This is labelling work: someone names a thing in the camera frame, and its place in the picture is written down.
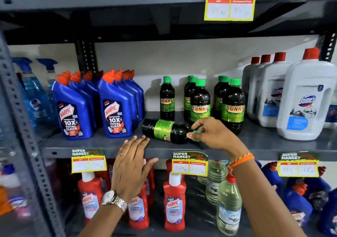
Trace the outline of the person's right hand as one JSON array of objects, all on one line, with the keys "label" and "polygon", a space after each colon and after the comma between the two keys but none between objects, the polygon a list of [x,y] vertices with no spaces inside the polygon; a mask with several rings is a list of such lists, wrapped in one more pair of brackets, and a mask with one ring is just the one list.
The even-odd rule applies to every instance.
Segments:
[{"label": "person's right hand", "polygon": [[212,149],[224,151],[229,161],[235,161],[250,152],[232,131],[213,117],[200,118],[191,129],[208,133],[208,140],[203,143]]}]

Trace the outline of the person's left hand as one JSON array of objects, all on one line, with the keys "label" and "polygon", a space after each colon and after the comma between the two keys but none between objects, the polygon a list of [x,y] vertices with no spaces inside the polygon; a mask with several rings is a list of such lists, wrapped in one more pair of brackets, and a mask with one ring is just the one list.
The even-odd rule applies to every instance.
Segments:
[{"label": "person's left hand", "polygon": [[142,169],[149,141],[145,136],[134,136],[124,141],[116,155],[111,188],[127,204],[140,193],[147,179],[142,178]]}]

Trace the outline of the dark green-label cleaner bottle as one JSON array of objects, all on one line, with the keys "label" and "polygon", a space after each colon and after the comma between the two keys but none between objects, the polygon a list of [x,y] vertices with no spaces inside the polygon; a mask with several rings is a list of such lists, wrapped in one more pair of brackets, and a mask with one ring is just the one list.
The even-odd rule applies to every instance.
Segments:
[{"label": "dark green-label cleaner bottle", "polygon": [[193,130],[186,123],[147,118],[142,123],[142,132],[145,136],[158,140],[174,144],[186,144],[190,140],[187,133],[191,133]]}]

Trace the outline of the person's right forearm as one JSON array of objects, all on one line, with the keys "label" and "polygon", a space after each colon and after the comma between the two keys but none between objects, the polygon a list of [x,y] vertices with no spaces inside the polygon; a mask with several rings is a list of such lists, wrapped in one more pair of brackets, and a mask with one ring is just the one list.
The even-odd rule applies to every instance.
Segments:
[{"label": "person's right forearm", "polygon": [[255,237],[307,237],[251,154],[230,165]]}]

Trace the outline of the person's left forearm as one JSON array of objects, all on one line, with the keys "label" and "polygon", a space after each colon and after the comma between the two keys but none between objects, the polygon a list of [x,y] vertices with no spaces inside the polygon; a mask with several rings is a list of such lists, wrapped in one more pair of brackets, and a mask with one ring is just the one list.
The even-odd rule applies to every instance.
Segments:
[{"label": "person's left forearm", "polygon": [[102,205],[78,237],[112,237],[123,214],[115,204]]}]

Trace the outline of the yellow green price tag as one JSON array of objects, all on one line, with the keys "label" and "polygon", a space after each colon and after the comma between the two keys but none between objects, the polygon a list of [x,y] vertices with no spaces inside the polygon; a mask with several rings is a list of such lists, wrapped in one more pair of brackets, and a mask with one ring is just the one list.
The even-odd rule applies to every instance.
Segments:
[{"label": "yellow green price tag", "polygon": [[107,170],[107,162],[103,149],[71,150],[71,173],[98,172]]},{"label": "yellow green price tag", "polygon": [[205,21],[253,21],[256,0],[205,0]]},{"label": "yellow green price tag", "polygon": [[312,151],[282,153],[277,162],[280,177],[319,177],[319,154]]},{"label": "yellow green price tag", "polygon": [[173,152],[171,163],[173,174],[208,176],[208,156],[202,152]]}]

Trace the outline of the group of dark green-capped bottles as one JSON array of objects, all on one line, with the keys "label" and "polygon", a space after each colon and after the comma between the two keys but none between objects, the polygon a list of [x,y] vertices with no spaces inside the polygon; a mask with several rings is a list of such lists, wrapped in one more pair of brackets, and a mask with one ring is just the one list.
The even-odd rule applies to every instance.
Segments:
[{"label": "group of dark green-capped bottles", "polygon": [[[226,90],[217,99],[216,106],[220,107],[220,121],[232,133],[239,135],[244,121],[245,105],[241,79],[229,79],[225,83]],[[202,118],[210,117],[211,104],[210,93],[205,89],[206,80],[194,78],[194,90],[189,95],[189,117],[188,121],[194,124]]]}]

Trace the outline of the silver wristwatch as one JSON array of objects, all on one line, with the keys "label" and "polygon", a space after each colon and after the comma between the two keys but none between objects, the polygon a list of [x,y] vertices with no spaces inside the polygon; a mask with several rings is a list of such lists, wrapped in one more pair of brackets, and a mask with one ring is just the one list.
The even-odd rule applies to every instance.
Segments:
[{"label": "silver wristwatch", "polygon": [[101,206],[103,205],[116,205],[119,207],[123,213],[126,212],[128,204],[116,194],[116,191],[110,190],[107,191],[102,199],[101,199]]}]

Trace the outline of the white jug red cap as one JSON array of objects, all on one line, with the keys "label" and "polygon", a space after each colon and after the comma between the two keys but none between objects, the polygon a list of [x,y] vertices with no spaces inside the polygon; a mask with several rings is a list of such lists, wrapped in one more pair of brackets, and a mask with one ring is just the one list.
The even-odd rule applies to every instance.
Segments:
[{"label": "white jug red cap", "polygon": [[337,89],[334,91],[323,128],[337,129]]},{"label": "white jug red cap", "polygon": [[245,95],[245,105],[247,105],[248,102],[251,70],[254,69],[259,63],[260,57],[252,57],[251,64],[245,66],[245,68],[243,69],[241,89]]},{"label": "white jug red cap", "polygon": [[247,114],[251,120],[256,120],[256,105],[257,96],[259,93],[259,86],[261,81],[261,73],[263,68],[271,61],[271,55],[265,54],[261,56],[258,64],[255,64],[250,69],[249,90],[247,99]]},{"label": "white jug red cap", "polygon": [[276,129],[279,136],[295,141],[318,138],[335,86],[337,67],[319,61],[320,49],[307,48],[301,61],[287,69]]},{"label": "white jug red cap", "polygon": [[286,62],[286,52],[277,52],[274,61],[262,70],[257,98],[257,121],[265,128],[276,128],[285,74],[291,64]]}]

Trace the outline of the blue bottle orange cap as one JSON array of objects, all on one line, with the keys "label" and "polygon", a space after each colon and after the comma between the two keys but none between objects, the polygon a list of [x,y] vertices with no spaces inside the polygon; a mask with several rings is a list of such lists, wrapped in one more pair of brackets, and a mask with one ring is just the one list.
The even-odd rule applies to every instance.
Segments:
[{"label": "blue bottle orange cap", "polygon": [[318,220],[318,230],[328,237],[337,237],[337,188],[328,193]]},{"label": "blue bottle orange cap", "polygon": [[269,162],[262,167],[262,172],[275,189],[276,193],[281,196],[283,188],[283,180],[277,171],[277,161]]},{"label": "blue bottle orange cap", "polygon": [[317,212],[322,211],[323,206],[328,201],[328,193],[331,191],[331,186],[322,179],[326,171],[325,166],[319,166],[318,177],[304,178],[304,183],[307,185],[307,190],[303,197],[312,205]]},{"label": "blue bottle orange cap", "polygon": [[298,182],[284,191],[284,204],[300,227],[306,225],[313,212],[313,206],[304,197],[307,187],[307,184]]}]

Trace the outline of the row of blue toilet cleaners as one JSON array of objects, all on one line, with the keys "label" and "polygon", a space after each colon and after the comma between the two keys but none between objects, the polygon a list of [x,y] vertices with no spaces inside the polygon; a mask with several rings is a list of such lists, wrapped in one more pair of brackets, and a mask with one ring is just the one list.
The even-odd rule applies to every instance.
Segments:
[{"label": "row of blue toilet cleaners", "polygon": [[130,96],[116,86],[122,71],[104,73],[98,85],[91,71],[69,71],[57,76],[52,91],[55,96],[61,133],[70,141],[89,139],[103,127],[108,138],[124,138],[133,134],[138,117]]}]

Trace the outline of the blue spray bottle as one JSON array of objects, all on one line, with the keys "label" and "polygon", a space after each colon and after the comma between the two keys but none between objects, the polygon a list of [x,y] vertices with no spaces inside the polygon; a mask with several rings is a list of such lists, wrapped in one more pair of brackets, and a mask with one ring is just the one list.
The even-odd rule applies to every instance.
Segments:
[{"label": "blue spray bottle", "polygon": [[48,96],[48,101],[49,105],[51,108],[53,120],[57,120],[57,107],[56,107],[56,99],[53,94],[52,88],[53,84],[56,81],[57,75],[55,73],[55,68],[54,65],[58,64],[56,60],[49,59],[49,58],[37,58],[36,59],[40,64],[44,65],[47,71],[47,82],[48,82],[48,91],[47,91],[47,96]]},{"label": "blue spray bottle", "polygon": [[30,67],[32,61],[26,57],[12,57],[12,61],[19,66],[22,72],[22,81],[27,94],[29,111],[32,113],[35,123],[51,124],[53,120],[48,97]]}]

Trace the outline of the white and orange bottle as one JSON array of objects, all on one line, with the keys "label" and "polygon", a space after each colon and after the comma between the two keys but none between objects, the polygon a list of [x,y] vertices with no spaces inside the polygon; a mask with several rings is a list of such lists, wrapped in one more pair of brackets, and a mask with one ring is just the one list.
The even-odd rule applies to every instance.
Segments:
[{"label": "white and orange bottle", "polygon": [[31,210],[13,164],[7,164],[2,168],[0,186],[5,188],[9,204],[16,213],[17,218],[21,220],[30,219],[32,216]]}]

